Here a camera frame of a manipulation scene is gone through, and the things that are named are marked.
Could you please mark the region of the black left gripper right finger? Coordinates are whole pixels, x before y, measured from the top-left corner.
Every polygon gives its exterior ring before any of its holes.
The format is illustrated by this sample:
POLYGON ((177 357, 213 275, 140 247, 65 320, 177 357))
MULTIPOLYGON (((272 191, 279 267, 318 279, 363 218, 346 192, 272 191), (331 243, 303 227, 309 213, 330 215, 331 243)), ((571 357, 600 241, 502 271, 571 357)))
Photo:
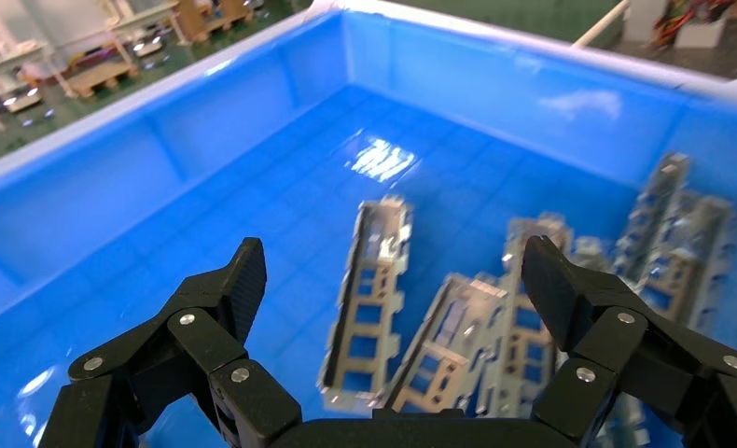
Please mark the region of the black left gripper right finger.
POLYGON ((535 400, 534 421, 584 447, 627 394, 687 447, 737 447, 737 350, 657 314, 620 278, 577 266, 546 236, 526 241, 521 277, 568 356, 535 400))

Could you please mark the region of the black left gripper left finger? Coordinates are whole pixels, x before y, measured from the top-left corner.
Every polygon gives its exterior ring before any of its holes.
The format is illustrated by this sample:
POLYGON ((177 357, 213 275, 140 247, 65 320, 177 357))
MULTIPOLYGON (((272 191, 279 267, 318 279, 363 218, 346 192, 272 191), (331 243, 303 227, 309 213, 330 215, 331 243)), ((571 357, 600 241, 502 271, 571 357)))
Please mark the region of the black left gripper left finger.
POLYGON ((245 349, 266 284, 255 237, 225 266, 185 278, 155 316, 71 364, 41 445, 136 447, 187 396, 227 445, 277 442, 301 408, 245 349))

